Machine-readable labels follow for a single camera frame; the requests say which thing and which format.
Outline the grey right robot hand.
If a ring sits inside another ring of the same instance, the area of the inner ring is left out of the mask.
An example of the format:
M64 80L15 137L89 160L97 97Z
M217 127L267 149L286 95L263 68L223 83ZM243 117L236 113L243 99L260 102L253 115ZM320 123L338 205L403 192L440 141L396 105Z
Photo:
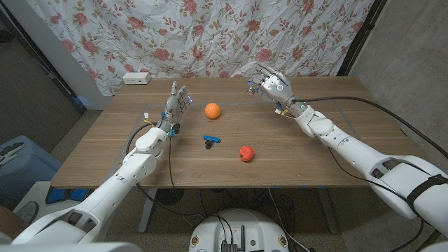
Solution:
M307 105L298 101L291 82L279 70L257 64L257 76L248 81L248 95L260 95L267 102L280 103L294 116L301 116Z

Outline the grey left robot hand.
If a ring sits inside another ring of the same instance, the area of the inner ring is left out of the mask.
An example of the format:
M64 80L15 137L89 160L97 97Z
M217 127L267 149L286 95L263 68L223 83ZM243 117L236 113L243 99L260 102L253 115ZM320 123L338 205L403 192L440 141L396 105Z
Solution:
M171 86L171 93L168 97L162 118L157 127L166 133L174 131L179 132L180 121L187 107L192 104L193 100L188 94L186 86L178 87L174 81Z

